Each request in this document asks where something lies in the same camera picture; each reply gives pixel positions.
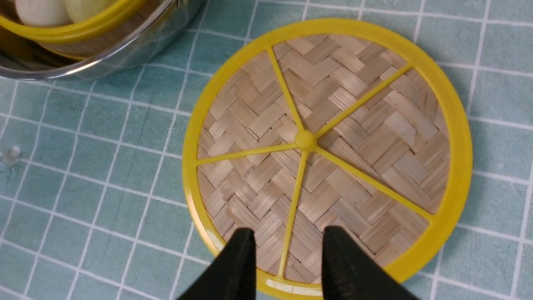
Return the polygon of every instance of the yellow plastic rim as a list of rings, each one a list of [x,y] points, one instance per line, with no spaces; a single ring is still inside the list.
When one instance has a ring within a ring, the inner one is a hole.
[[[72,43],[99,36],[124,23],[135,14],[147,0],[117,0],[106,10],[90,17],[89,19],[53,28],[28,27],[15,23],[0,15],[0,26],[25,37],[29,40],[41,43]]]
[[[281,74],[276,59],[273,56],[272,47],[292,38],[315,34],[340,34],[364,38],[381,44],[402,56],[407,61],[407,65],[398,70],[397,73],[380,85],[376,86],[338,117],[331,120],[322,129],[315,133],[314,136],[309,136],[308,132],[304,130],[302,122],[296,113],[294,102],[290,97],[285,80]],[[300,129],[300,133],[296,136],[294,143],[251,149],[238,153],[229,153],[201,160],[197,159],[200,132],[215,96],[224,84],[226,84],[227,80],[244,63],[265,50],[269,53],[274,66],[274,71],[278,76],[281,88],[295,117],[296,124]],[[439,105],[441,106],[446,125],[448,126],[450,142],[448,184],[439,210],[435,215],[422,210],[398,193],[373,180],[365,173],[316,146],[313,142],[316,141],[317,137],[325,134],[328,130],[343,120],[344,117],[350,115],[359,106],[364,104],[365,101],[377,94],[379,90],[389,85],[392,81],[396,80],[410,69],[416,69],[433,89]],[[253,154],[271,153],[294,148],[299,148],[302,151],[302,160],[300,161],[300,167],[296,179],[296,188],[289,211],[287,232],[290,233],[292,230],[292,223],[297,208],[297,201],[294,201],[294,199],[298,199],[300,194],[298,186],[301,185],[302,182],[305,161],[309,153],[313,151],[316,151],[325,158],[336,163],[346,171],[366,180],[380,191],[411,210],[419,213],[429,221],[427,230],[419,240],[398,259],[384,268],[387,273],[398,282],[404,282],[418,272],[439,251],[457,224],[468,196],[470,180],[472,177],[472,140],[464,108],[454,87],[437,64],[415,44],[390,30],[369,23],[345,19],[318,19],[298,22],[276,29],[252,41],[238,51],[220,68],[205,87],[205,90],[201,94],[191,115],[187,133],[185,134],[183,148],[183,189],[192,220],[194,221],[203,241],[214,255],[220,253],[225,245],[225,241],[213,225],[205,208],[198,185],[198,166],[205,163],[213,163]],[[280,268],[279,274],[283,274],[283,268],[285,266],[283,262],[287,258],[289,241],[290,235],[286,234],[280,263],[280,266],[282,267]],[[321,285],[286,280],[282,275],[270,275],[260,269],[257,269],[257,287],[260,291],[266,294],[282,299],[309,299],[322,297]]]

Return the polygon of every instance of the circular steamer insert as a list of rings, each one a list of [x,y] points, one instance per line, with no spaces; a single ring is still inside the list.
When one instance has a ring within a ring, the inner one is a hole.
[[[468,122],[442,70],[398,34],[344,19],[237,52],[201,95],[183,153],[209,249],[253,229],[258,289],[291,299],[322,296],[328,225],[408,279],[451,234],[471,174]]]

